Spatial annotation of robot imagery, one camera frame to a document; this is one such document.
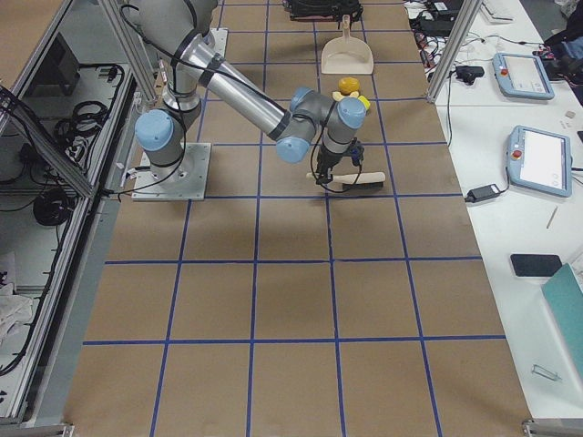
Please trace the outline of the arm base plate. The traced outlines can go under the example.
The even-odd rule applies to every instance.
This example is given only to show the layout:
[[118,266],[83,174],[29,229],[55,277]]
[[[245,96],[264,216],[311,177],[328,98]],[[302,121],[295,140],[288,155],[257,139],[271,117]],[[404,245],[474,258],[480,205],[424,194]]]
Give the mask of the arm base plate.
[[186,143],[186,153],[179,164],[158,168],[151,166],[146,152],[140,165],[149,169],[138,172],[131,197],[135,201],[202,201],[205,198],[211,155],[211,143]]
[[219,53],[221,56],[225,56],[228,35],[228,28],[211,28],[206,37],[206,43],[215,53]]

